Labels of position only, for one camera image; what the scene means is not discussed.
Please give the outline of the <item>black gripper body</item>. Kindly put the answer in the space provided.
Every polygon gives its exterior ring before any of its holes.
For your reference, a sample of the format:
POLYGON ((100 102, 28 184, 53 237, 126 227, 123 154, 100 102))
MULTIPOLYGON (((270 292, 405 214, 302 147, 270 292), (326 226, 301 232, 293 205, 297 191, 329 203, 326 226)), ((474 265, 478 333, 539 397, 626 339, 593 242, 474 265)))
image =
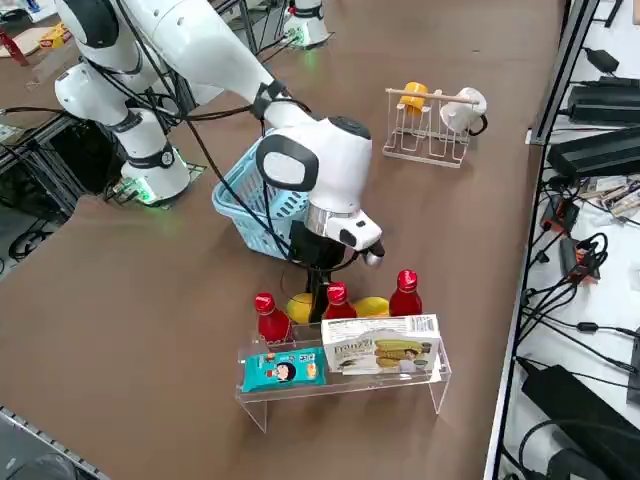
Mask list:
POLYGON ((330 238, 321 237, 308 230, 302 221, 293 221, 290 228, 291 260, 297 261, 308 271, 336 272, 347 268, 359 256, 354 251, 345 260, 346 246, 330 238))

